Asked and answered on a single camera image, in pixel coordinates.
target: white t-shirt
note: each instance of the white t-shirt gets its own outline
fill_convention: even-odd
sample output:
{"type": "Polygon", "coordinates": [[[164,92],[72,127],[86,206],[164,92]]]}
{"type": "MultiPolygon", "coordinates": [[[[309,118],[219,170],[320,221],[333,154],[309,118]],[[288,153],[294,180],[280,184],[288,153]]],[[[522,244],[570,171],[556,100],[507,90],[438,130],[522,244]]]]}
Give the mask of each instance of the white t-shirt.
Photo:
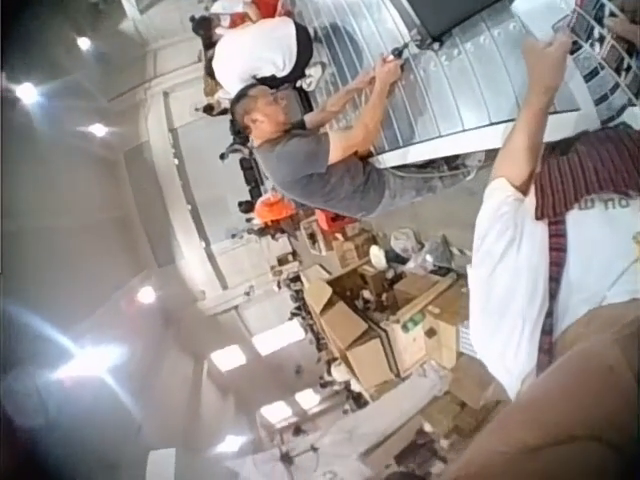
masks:
{"type": "MultiPolygon", "coordinates": [[[[471,342],[512,398],[535,367],[549,303],[547,224],[535,220],[534,202],[503,178],[489,184],[468,269],[471,342]]],[[[639,230],[637,198],[591,197],[567,214],[556,337],[597,306],[640,298],[632,240],[639,230]]]]}
{"type": "Polygon", "coordinates": [[[284,77],[297,54],[293,20],[267,18],[226,33],[216,45],[212,65],[222,88],[235,95],[256,78],[284,77]]]}

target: gray t-shirt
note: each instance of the gray t-shirt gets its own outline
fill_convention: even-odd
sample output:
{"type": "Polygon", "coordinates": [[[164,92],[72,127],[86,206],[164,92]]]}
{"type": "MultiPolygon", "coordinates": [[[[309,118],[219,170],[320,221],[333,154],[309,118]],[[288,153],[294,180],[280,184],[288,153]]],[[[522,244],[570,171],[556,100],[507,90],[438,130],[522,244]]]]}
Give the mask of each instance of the gray t-shirt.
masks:
{"type": "Polygon", "coordinates": [[[383,172],[355,156],[329,165],[327,133],[292,130],[255,153],[282,193],[310,207],[362,218],[382,202],[383,172]]]}

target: hand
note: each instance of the hand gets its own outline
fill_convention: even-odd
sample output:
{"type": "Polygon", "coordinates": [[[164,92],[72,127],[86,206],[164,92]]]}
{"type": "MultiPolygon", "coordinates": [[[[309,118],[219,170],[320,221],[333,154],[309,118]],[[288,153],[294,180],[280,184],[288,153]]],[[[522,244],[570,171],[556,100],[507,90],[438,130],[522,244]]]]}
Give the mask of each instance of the hand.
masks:
{"type": "Polygon", "coordinates": [[[533,38],[525,40],[522,54],[527,65],[530,95],[537,100],[553,101],[564,80],[570,50],[568,33],[557,34],[549,43],[533,38]]]}
{"type": "Polygon", "coordinates": [[[611,33],[618,35],[619,37],[633,42],[633,44],[640,48],[640,25],[634,25],[626,18],[609,17],[604,20],[605,26],[611,31],[611,33]]]}
{"type": "Polygon", "coordinates": [[[360,73],[353,82],[351,82],[351,86],[358,90],[364,90],[367,87],[370,87],[373,84],[373,81],[376,78],[376,74],[373,70],[365,70],[360,73]]]}
{"type": "Polygon", "coordinates": [[[389,60],[382,57],[378,60],[378,63],[376,63],[375,76],[377,82],[381,82],[387,86],[392,85],[402,76],[402,60],[395,58],[389,60]]]}

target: red object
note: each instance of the red object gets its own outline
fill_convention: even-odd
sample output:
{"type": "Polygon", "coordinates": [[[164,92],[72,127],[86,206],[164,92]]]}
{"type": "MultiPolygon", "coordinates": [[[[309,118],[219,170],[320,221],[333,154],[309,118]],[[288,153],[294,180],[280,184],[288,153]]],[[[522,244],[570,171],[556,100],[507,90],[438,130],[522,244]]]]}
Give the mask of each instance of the red object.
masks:
{"type": "Polygon", "coordinates": [[[329,233],[337,232],[341,228],[358,221],[357,218],[345,217],[339,213],[318,209],[316,209],[316,220],[320,228],[329,233]]]}
{"type": "MultiPolygon", "coordinates": [[[[280,0],[253,0],[252,2],[262,18],[274,18],[288,16],[290,12],[280,9],[280,0]]],[[[229,18],[229,28],[236,28],[248,20],[246,13],[234,13],[229,18]]]]}

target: sneaker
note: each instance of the sneaker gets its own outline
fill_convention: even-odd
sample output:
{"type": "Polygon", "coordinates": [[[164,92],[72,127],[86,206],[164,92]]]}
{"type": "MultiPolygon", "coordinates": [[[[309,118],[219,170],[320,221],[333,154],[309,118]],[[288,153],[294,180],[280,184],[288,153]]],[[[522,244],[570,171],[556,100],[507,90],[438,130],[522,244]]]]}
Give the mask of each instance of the sneaker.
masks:
{"type": "Polygon", "coordinates": [[[311,65],[317,62],[329,62],[329,52],[322,43],[313,45],[313,56],[311,57],[311,65]]]}
{"type": "Polygon", "coordinates": [[[300,87],[307,92],[314,91],[318,86],[325,69],[326,64],[324,62],[317,62],[309,65],[305,71],[307,76],[300,80],[300,87]]]}
{"type": "Polygon", "coordinates": [[[485,152],[473,152],[461,155],[461,160],[464,162],[464,165],[469,169],[469,176],[467,180],[471,180],[476,176],[478,170],[482,165],[484,165],[486,159],[485,152]]]}

